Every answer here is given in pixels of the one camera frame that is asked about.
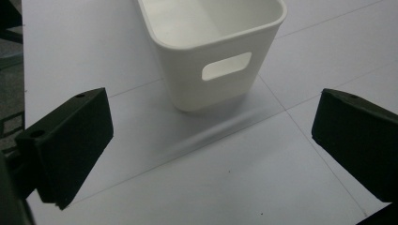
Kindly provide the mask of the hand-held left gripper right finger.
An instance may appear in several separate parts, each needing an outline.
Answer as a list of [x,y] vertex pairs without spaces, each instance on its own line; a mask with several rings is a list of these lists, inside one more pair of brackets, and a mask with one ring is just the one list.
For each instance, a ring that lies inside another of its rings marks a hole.
[[326,88],[312,137],[380,201],[398,202],[398,114]]

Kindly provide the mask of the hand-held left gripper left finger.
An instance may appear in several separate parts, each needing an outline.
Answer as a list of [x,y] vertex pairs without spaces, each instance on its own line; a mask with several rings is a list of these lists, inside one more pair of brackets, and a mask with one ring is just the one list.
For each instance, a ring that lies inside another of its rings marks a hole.
[[105,88],[70,98],[15,138],[18,193],[37,191],[43,202],[65,209],[113,137]]

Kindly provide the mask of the long white plastic bin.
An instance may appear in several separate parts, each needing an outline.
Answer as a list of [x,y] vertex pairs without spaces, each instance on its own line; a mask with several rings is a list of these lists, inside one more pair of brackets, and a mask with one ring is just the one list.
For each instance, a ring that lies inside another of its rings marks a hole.
[[283,0],[137,0],[169,98],[192,112],[248,92],[287,16]]

